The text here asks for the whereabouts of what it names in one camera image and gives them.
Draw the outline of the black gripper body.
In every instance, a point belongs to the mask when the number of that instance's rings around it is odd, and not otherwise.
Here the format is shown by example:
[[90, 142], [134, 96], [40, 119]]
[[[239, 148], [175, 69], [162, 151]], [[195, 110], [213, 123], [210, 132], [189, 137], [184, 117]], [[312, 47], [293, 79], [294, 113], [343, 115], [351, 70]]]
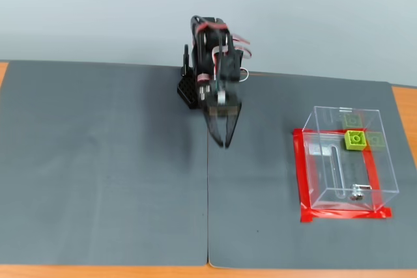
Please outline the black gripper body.
[[242, 103], [236, 81], [205, 81], [198, 86], [197, 95], [201, 108], [207, 108], [211, 114], [218, 116], [227, 116], [232, 107]]

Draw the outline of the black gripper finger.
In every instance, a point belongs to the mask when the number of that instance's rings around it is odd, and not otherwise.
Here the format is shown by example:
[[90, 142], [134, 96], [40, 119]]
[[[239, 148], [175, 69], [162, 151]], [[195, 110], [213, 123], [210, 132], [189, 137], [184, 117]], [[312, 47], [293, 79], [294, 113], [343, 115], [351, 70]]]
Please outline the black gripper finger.
[[214, 141], [218, 144], [218, 146], [223, 146], [223, 141], [220, 135], [220, 131], [218, 128], [218, 116], [217, 114], [211, 114], [210, 111], [205, 108], [203, 110], [203, 115], [207, 124], [207, 129], [210, 136], [214, 139]]
[[237, 126], [237, 121], [240, 115], [241, 108], [242, 108], [242, 103], [239, 102], [236, 106], [232, 107], [227, 113], [225, 148], [229, 148], [231, 144], [233, 134]]

